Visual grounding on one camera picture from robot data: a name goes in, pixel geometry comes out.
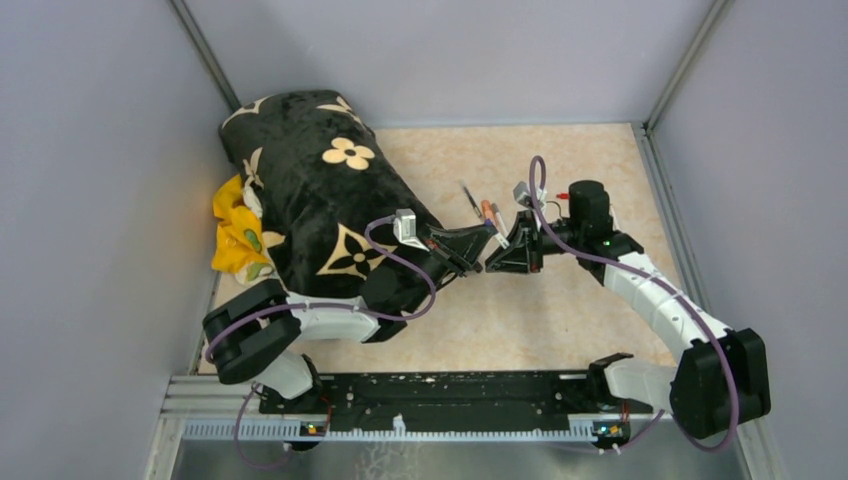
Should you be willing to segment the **black gel pen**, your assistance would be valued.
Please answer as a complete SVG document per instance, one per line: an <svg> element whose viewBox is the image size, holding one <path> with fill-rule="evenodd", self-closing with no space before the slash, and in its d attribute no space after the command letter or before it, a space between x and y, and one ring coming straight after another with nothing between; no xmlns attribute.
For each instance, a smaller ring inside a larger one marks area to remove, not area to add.
<svg viewBox="0 0 848 480"><path fill-rule="evenodd" d="M483 221L483 220L484 220L484 215L483 215L483 213L482 213L482 210L480 209L479 204L476 202L476 200L475 200L474 196L472 195L472 193L471 193L470 189L468 188L468 186L467 186L464 182L461 182L461 183L460 183L460 187L461 187L461 189L462 189L462 191L463 191L463 193L464 193L465 197L466 197L466 198L467 198L467 200L469 201L469 203L470 203L470 205L471 205L471 207L472 207L472 210L474 211L474 213L475 213L475 215L477 216L477 218L478 218L478 219L480 219L481 221Z"/></svg>

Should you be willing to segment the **orange pen red cap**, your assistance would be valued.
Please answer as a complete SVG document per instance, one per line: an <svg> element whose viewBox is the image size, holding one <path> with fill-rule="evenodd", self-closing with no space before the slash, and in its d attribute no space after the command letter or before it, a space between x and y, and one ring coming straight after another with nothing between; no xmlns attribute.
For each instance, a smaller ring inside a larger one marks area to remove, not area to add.
<svg viewBox="0 0 848 480"><path fill-rule="evenodd" d="M480 208L485 221L488 224L495 225L497 218L494 209L492 208L492 203L489 200L482 200Z"/></svg>

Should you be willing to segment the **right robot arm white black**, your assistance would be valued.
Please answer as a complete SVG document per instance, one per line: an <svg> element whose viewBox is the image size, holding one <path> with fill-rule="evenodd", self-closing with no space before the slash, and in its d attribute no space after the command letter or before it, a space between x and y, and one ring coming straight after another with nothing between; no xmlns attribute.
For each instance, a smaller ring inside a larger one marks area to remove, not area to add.
<svg viewBox="0 0 848 480"><path fill-rule="evenodd" d="M612 412L625 400L637 401L671 414L697 440L770 412L763 339L715 319L675 287L644 248L618 229L602 183L572 183L569 214L552 223L542 215L542 188L521 181L513 196L522 209L486 260L487 272L538 273L546 257L570 253L636 312L676 362L667 367L614 354L591 363L586 397L594 409Z"/></svg>

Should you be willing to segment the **white marker black cap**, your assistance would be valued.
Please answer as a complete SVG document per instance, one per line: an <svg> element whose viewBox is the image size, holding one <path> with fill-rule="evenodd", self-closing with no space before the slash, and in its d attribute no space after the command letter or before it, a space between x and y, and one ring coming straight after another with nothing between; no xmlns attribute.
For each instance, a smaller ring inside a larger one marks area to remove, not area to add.
<svg viewBox="0 0 848 480"><path fill-rule="evenodd" d="M491 204L491 210L492 210L492 213L493 213L494 221L495 221L495 223L496 223L496 225L499 229L500 234L504 238L506 238L509 231L506 227L506 224L504 223L503 217L502 217L500 210L499 210L496 203Z"/></svg>

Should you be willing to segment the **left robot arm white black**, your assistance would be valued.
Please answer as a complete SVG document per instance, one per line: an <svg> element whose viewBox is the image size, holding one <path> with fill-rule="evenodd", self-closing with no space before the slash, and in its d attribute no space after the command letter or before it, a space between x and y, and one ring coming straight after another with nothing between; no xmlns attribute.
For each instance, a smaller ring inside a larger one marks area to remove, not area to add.
<svg viewBox="0 0 848 480"><path fill-rule="evenodd" d="M462 229L419 228L409 210L377 219L364 238L383 261L358 295L306 296L262 281L204 318L205 359L221 384L259 384L295 412L308 413L320 401L319 375L307 356L291 351L292 344L391 339L432 309L444 277L481 271L478 258L497 233L489 221Z"/></svg>

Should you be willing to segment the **white marker purple cap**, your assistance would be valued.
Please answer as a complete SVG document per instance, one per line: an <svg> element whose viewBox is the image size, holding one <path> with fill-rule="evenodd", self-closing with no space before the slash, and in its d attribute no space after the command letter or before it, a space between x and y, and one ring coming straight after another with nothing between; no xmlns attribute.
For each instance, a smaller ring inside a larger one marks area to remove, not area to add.
<svg viewBox="0 0 848 480"><path fill-rule="evenodd" d="M486 220L485 224L488 227L493 229L493 238L497 241L498 245L506 249L510 246L510 242L506 239L506 237L501 233L500 229L495 225L495 223L491 220Z"/></svg>

